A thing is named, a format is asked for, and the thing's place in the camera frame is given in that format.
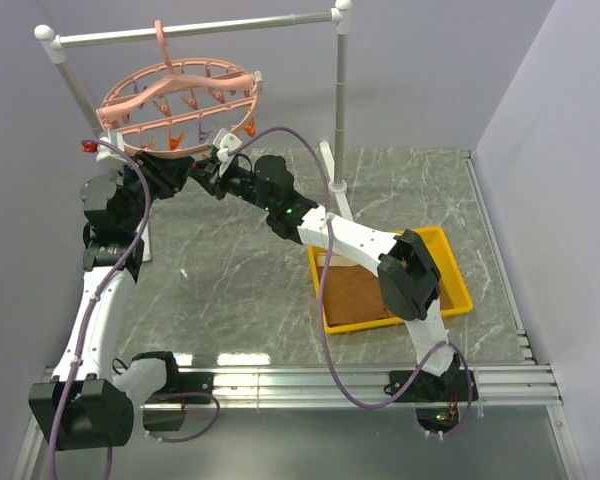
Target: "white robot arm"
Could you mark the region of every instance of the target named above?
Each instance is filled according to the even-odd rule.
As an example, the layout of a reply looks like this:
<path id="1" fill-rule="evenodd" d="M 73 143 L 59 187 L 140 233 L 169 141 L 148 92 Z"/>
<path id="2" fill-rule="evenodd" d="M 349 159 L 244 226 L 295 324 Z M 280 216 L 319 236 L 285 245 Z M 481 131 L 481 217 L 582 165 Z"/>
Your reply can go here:
<path id="1" fill-rule="evenodd" d="M 298 244 L 326 248 L 326 220 L 331 215 L 333 252 L 378 277 L 387 308 L 405 321 L 418 361 L 433 346 L 447 341 L 440 313 L 440 273 L 416 233 L 380 232 L 327 214 L 324 207 L 295 191 L 293 175 L 279 156 L 260 157 L 254 171 L 240 167 L 235 157 L 227 159 L 217 148 L 210 159 L 199 162 L 190 157 L 158 159 L 146 152 L 139 152 L 136 158 L 150 185 L 152 201 L 175 195 L 190 177 L 218 199 L 229 193 L 262 208 L 268 213 L 267 225 L 274 233 Z M 137 177 L 126 169 L 117 181 L 105 176 L 91 179 L 82 189 L 82 198 L 88 220 L 82 302 L 51 382 L 33 385 L 29 396 L 47 440 L 59 393 L 75 360 L 73 348 L 84 310 L 95 287 L 128 246 L 144 203 Z M 170 352 L 141 354 L 123 375 L 112 375 L 116 339 L 124 306 L 139 275 L 142 244 L 136 250 L 102 292 L 91 317 L 75 388 L 72 386 L 63 414 L 58 449 L 124 445 L 132 433 L 134 414 L 152 394 L 179 393 L 178 368 Z M 439 348 L 423 367 L 429 378 L 423 381 L 435 383 L 443 379 L 442 383 L 448 383 L 451 377 L 457 377 L 458 364 L 450 347 Z"/>

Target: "white bracket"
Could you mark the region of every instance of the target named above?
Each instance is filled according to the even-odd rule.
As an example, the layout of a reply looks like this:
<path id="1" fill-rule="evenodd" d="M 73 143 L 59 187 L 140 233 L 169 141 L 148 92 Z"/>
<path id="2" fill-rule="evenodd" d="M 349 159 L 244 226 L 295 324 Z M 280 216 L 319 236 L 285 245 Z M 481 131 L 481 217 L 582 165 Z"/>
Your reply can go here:
<path id="1" fill-rule="evenodd" d="M 351 214 L 351 208 L 349 207 L 349 200 L 347 200 L 347 182 L 345 182 L 343 179 L 342 185 L 336 186 L 333 184 L 334 160 L 329 142 L 320 142 L 320 152 L 322 153 L 322 159 L 327 166 L 327 175 L 329 176 L 329 191 L 336 198 L 336 203 L 338 204 L 338 209 L 340 210 L 340 216 L 353 222 L 353 215 Z"/>
<path id="2" fill-rule="evenodd" d="M 142 241 L 144 242 L 144 250 L 142 250 L 142 263 L 151 261 L 151 232 L 149 231 L 149 224 L 151 222 L 147 222 L 147 225 L 144 227 L 144 232 L 142 232 Z"/>
<path id="3" fill-rule="evenodd" d="M 337 25 L 338 35 L 345 35 L 351 30 L 351 0 L 336 0 L 331 9 L 331 21 Z"/>
<path id="4" fill-rule="evenodd" d="M 233 152 L 239 148 L 240 145 L 242 145 L 242 140 L 229 132 L 226 128 L 221 128 L 216 135 L 216 138 L 213 139 L 212 144 L 218 149 L 218 152 L 216 153 L 218 160 L 220 160 L 220 171 L 218 172 L 218 175 L 222 177 L 231 163 L 232 156 L 229 155 L 229 152 Z"/>
<path id="5" fill-rule="evenodd" d="M 105 142 L 110 143 L 114 147 L 118 147 L 124 152 L 124 138 L 119 131 L 107 130 L 105 134 L 100 137 L 100 140 L 104 140 Z M 96 162 L 115 170 L 119 170 L 127 165 L 127 161 L 124 158 L 104 145 L 98 145 Z"/>
<path id="6" fill-rule="evenodd" d="M 256 70 L 253 72 L 253 79 L 255 80 L 254 89 L 258 93 L 262 93 L 262 89 L 264 86 L 264 80 L 262 79 L 262 72 L 260 70 Z"/>

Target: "gray marble surface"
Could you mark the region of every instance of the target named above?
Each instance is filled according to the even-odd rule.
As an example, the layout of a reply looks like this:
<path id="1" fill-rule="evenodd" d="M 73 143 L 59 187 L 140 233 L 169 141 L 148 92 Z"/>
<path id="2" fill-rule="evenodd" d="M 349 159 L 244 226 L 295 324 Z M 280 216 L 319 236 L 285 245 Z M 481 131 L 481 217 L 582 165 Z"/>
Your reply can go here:
<path id="1" fill-rule="evenodd" d="M 252 158 L 271 153 L 254 150 Z M 323 202 L 316 167 L 301 149 L 276 150 L 296 189 Z M 393 231 L 445 230 L 474 310 L 446 320 L 472 363 L 523 360 L 516 326 L 458 150 L 351 149 L 345 178 L 355 220 Z M 153 260 L 142 267 L 126 309 L 118 351 L 193 354 L 200 366 L 220 354 L 264 354 L 273 365 L 324 363 L 306 247 L 282 241 L 255 207 L 217 201 L 190 182 L 158 202 L 151 217 Z M 404 325 L 329 336 L 341 364 L 415 362 Z"/>

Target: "purple cable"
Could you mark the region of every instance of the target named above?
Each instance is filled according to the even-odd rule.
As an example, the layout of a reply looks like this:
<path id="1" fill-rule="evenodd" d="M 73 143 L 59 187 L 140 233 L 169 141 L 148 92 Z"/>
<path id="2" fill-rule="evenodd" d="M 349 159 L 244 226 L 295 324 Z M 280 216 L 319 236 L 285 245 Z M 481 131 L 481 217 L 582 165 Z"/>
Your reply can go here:
<path id="1" fill-rule="evenodd" d="M 296 137 L 307 148 L 307 150 L 311 154 L 311 157 L 313 157 L 313 161 L 316 163 L 316 167 L 318 167 L 318 171 L 320 172 L 320 177 L 322 178 L 322 185 L 324 187 L 324 209 L 325 209 L 325 212 L 328 214 L 329 213 L 329 197 L 330 197 L 329 182 L 328 182 L 327 176 L 324 172 L 324 168 L 322 167 L 322 163 L 320 163 L 320 159 L 318 158 L 316 153 L 311 148 L 311 145 L 309 145 L 309 142 L 307 142 L 295 130 L 292 130 L 287 127 L 269 128 L 268 130 L 265 130 L 264 132 L 260 133 L 259 135 L 253 137 L 247 143 L 240 145 L 239 148 L 233 150 L 232 152 L 229 152 L 229 155 L 235 155 L 237 153 L 240 153 L 245 148 L 249 147 L 254 142 L 259 140 L 260 138 L 264 137 L 265 135 L 268 135 L 271 132 L 276 132 L 276 131 L 287 132 L 287 133 L 290 133 L 291 135 L 293 135 L 294 137 Z M 349 400 L 354 405 L 356 405 L 360 408 L 367 409 L 367 410 L 377 410 L 380 408 L 384 408 L 387 405 L 390 405 L 391 403 L 395 402 L 398 398 L 400 398 L 402 396 L 402 394 L 404 394 L 404 392 L 407 391 L 407 389 L 415 381 L 418 374 L 422 371 L 422 368 L 424 367 L 424 365 L 427 363 L 427 361 L 431 358 L 431 356 L 439 348 L 442 348 L 445 345 L 449 345 L 451 348 L 453 348 L 456 351 L 456 353 L 458 354 L 458 357 L 460 357 L 460 361 L 462 362 L 462 365 L 464 366 L 465 375 L 467 377 L 468 392 L 469 392 L 468 399 L 467 399 L 467 408 L 465 409 L 465 412 L 463 413 L 462 417 L 458 421 L 458 424 L 455 427 L 453 427 L 451 430 L 449 430 L 447 433 L 445 433 L 443 436 L 448 436 L 448 435 L 455 433 L 458 430 L 458 428 L 460 428 L 464 424 L 466 417 L 468 416 L 469 411 L 471 410 L 471 403 L 472 403 L 471 392 L 473 390 L 473 388 L 472 388 L 473 385 L 471 382 L 471 373 L 469 371 L 469 365 L 467 364 L 467 360 L 464 358 L 464 355 L 462 354 L 460 349 L 451 342 L 440 341 L 440 342 L 436 343 L 433 346 L 433 348 L 431 350 L 429 350 L 427 352 L 427 354 L 422 358 L 422 361 L 418 364 L 418 366 L 416 367 L 414 372 L 411 374 L 409 379 L 405 382 L 405 384 L 392 397 L 388 398 L 387 400 L 385 400 L 383 402 L 375 403 L 375 404 L 368 404 L 368 403 L 361 402 L 360 400 L 355 398 L 353 395 L 351 395 L 351 393 L 347 390 L 347 388 L 344 386 L 344 384 L 340 380 L 340 377 L 338 376 L 338 372 L 336 372 L 336 368 L 333 363 L 333 359 L 331 358 L 331 352 L 329 350 L 329 343 L 327 341 L 327 332 L 325 331 L 324 325 L 322 322 L 322 311 L 323 311 L 323 305 L 324 305 L 324 290 L 325 290 L 325 285 L 327 282 L 329 263 L 331 261 L 331 256 L 333 255 L 333 241 L 335 238 L 334 233 L 333 233 L 333 225 L 331 224 L 331 218 L 328 215 L 326 218 L 327 218 L 327 222 L 326 222 L 327 223 L 327 232 L 329 234 L 329 244 L 328 244 L 328 248 L 327 248 L 327 256 L 326 256 L 325 262 L 324 262 L 324 268 L 322 269 L 322 275 L 320 277 L 320 290 L 318 293 L 318 307 L 319 307 L 318 323 L 320 324 L 320 326 L 319 326 L 320 340 L 322 343 L 322 350 L 324 353 L 324 358 L 325 358 L 325 361 L 327 362 L 327 367 L 329 368 L 329 372 L 331 373 L 331 377 L 333 378 L 333 381 L 335 382 L 335 384 L 338 387 L 338 389 L 340 390 L 340 392 L 342 392 L 342 394 L 347 398 L 347 400 Z"/>
<path id="2" fill-rule="evenodd" d="M 153 432 L 149 433 L 150 437 L 155 438 L 156 440 L 160 440 L 161 442 L 165 442 L 165 443 L 184 443 L 184 442 L 188 442 L 189 440 L 195 440 L 196 438 L 201 437 L 202 435 L 207 433 L 209 430 L 211 430 L 211 427 L 213 427 L 213 425 L 216 423 L 216 420 L 218 420 L 218 417 L 220 416 L 220 402 L 218 401 L 218 399 L 216 397 L 214 397 L 210 393 L 204 393 L 204 392 L 168 393 L 165 395 L 156 395 L 153 398 L 158 400 L 158 399 L 166 399 L 166 398 L 188 398 L 188 397 L 203 397 L 203 398 L 208 398 L 209 400 L 213 400 L 213 403 L 216 404 L 216 410 L 215 410 L 213 418 L 211 419 L 209 424 L 206 427 L 204 427 L 202 430 L 200 430 L 198 433 L 194 433 L 193 435 L 190 435 L 188 437 L 167 438 L 167 437 L 162 437 Z"/>
<path id="3" fill-rule="evenodd" d="M 133 171 L 138 175 L 140 179 L 140 183 L 142 184 L 142 191 L 144 192 L 144 213 L 142 215 L 142 220 L 140 221 L 140 225 L 138 226 L 138 230 L 136 232 L 135 237 L 131 241 L 129 247 L 122 254 L 120 259 L 115 263 L 109 273 L 102 279 L 102 282 L 96 288 L 96 291 L 93 294 L 93 297 L 89 300 L 87 308 L 85 309 L 84 316 L 82 317 L 82 323 L 80 324 L 80 331 L 78 332 L 78 341 L 76 342 L 75 348 L 75 357 L 80 359 L 82 356 L 82 350 L 84 348 L 84 343 L 87 336 L 87 328 L 89 327 L 89 321 L 91 320 L 91 315 L 93 315 L 93 310 L 98 303 L 100 296 L 105 288 L 107 288 L 108 283 L 111 281 L 115 273 L 122 267 L 133 250 L 136 248 L 138 243 L 140 242 L 140 238 L 142 237 L 142 233 L 149 222 L 149 211 L 151 209 L 151 192 L 149 191 L 149 184 L 147 183 L 147 179 L 144 177 L 140 167 L 136 165 L 136 163 L 122 150 L 120 150 L 115 145 L 111 145 L 109 142 L 105 142 L 104 140 L 95 139 L 95 140 L 83 140 L 84 142 L 95 142 L 98 145 L 102 145 L 113 150 L 115 153 L 120 155 L 124 160 L 129 164 L 129 166 L 133 169 Z M 49 463 L 51 464 L 51 480 L 58 479 L 58 471 L 56 468 L 56 444 L 58 442 L 58 433 L 60 431 L 60 422 L 62 420 L 62 414 L 64 413 L 64 409 L 67 405 L 67 400 L 69 398 L 69 392 L 71 391 L 71 385 L 76 379 L 78 375 L 78 369 L 80 368 L 80 362 L 73 362 L 71 364 L 71 368 L 69 370 L 69 375 L 64 384 L 64 388 L 62 389 L 62 394 L 60 395 L 60 401 L 58 402 L 58 407 L 56 409 L 56 414 L 53 417 L 53 424 L 51 426 L 51 435 L 49 436 Z M 113 459 L 113 451 L 112 448 L 109 447 L 107 451 L 107 468 L 105 471 L 105 479 L 109 478 L 109 474 L 111 473 L 111 461 Z"/>

